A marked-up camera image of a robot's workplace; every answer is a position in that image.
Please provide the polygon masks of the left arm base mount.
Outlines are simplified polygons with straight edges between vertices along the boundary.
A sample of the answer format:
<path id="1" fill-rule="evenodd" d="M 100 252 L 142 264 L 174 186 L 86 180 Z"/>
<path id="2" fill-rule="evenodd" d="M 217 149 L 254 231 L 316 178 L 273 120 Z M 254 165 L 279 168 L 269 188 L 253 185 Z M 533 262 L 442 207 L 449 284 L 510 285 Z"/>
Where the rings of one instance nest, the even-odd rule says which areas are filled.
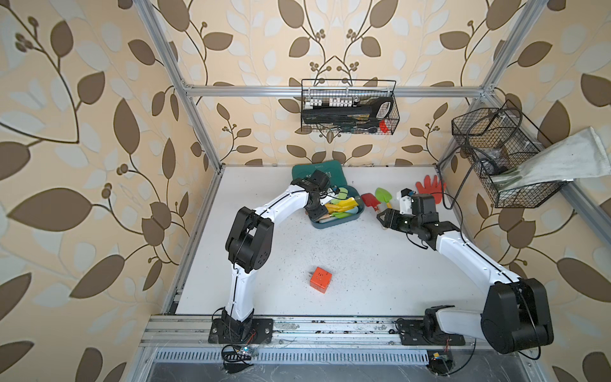
<path id="1" fill-rule="evenodd" d="M 271 318 L 248 318 L 236 322 L 231 317 L 215 318 L 211 326 L 208 343 L 217 345 L 269 344 L 273 336 L 274 320 Z"/>

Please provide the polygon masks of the yellow toy spatula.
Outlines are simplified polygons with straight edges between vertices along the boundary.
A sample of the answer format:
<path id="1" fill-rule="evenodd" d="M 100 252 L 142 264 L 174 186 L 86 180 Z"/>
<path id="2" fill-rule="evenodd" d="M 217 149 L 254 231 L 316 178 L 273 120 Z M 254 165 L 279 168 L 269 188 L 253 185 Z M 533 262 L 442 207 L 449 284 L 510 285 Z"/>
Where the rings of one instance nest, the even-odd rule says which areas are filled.
<path id="1" fill-rule="evenodd" d="M 346 200 L 334 200 L 334 202 L 329 202 L 325 204 L 329 213 L 346 213 L 354 208 L 358 208 L 358 202 L 353 198 L 349 198 Z"/>

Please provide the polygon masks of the green toy shovel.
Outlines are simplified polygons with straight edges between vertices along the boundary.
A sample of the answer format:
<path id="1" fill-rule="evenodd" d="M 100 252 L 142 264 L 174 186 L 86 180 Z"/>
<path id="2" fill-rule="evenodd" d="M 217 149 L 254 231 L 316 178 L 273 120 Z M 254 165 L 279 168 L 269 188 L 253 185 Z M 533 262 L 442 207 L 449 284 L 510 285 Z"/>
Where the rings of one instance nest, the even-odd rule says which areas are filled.
<path id="1" fill-rule="evenodd" d="M 378 187 L 375 191 L 375 197 L 380 202 L 381 205 L 384 205 L 387 209 L 391 209 L 391 201 L 393 196 L 386 189 Z"/>

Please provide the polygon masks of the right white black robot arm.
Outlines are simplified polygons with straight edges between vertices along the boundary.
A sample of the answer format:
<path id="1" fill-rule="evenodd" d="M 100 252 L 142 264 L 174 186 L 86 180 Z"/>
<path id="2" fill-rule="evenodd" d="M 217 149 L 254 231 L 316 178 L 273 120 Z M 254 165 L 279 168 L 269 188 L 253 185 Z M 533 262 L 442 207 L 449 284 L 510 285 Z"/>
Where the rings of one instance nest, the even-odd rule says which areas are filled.
<path id="1" fill-rule="evenodd" d="M 453 336 L 485 340 L 507 354 L 550 345 L 554 332 L 547 291 L 536 279 L 523 278 L 486 255 L 463 237 L 450 221 L 440 221 L 434 197 L 404 189 L 399 209 L 387 208 L 376 218 L 385 229 L 416 236 L 456 265 L 484 293 L 481 311 L 454 306 L 426 309 L 422 337 L 444 345 Z"/>

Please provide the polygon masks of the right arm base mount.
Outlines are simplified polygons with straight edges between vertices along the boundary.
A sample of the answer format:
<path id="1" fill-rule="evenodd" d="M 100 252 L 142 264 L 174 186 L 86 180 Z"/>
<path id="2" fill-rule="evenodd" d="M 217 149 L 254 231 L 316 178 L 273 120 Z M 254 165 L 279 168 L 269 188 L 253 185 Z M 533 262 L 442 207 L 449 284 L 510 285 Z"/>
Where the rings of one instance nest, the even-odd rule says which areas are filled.
<path id="1" fill-rule="evenodd" d="M 436 321 L 429 318 L 399 318 L 396 320 L 396 331 L 402 345 L 463 346 L 466 344 L 463 336 L 442 332 Z"/>

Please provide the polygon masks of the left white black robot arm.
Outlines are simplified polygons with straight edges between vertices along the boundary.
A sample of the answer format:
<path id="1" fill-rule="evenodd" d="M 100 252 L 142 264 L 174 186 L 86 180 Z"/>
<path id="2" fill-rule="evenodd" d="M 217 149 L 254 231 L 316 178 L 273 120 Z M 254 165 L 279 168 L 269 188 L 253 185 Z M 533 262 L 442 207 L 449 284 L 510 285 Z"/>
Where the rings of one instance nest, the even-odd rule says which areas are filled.
<path id="1" fill-rule="evenodd" d="M 229 232 L 225 249 L 232 264 L 228 302 L 222 310 L 222 322 L 239 337 L 251 330 L 254 315 L 256 274 L 267 262 L 272 249 L 275 224 L 303 209 L 312 221 L 327 213 L 326 203 L 337 194 L 329 177 L 316 170 L 297 178 L 278 197 L 256 209 L 241 208 Z"/>

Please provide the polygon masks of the red toy shovel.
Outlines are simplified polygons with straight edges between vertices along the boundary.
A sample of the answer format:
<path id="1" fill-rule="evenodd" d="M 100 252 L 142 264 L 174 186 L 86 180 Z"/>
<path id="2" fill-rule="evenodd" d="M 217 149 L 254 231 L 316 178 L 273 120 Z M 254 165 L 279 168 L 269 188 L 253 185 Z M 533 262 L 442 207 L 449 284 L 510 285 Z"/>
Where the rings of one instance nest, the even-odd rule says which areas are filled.
<path id="1" fill-rule="evenodd" d="M 380 211 L 380 201 L 376 198 L 374 194 L 371 194 L 371 193 L 362 194 L 361 200 L 364 202 L 364 204 L 367 207 L 373 208 L 373 210 L 376 213 Z"/>

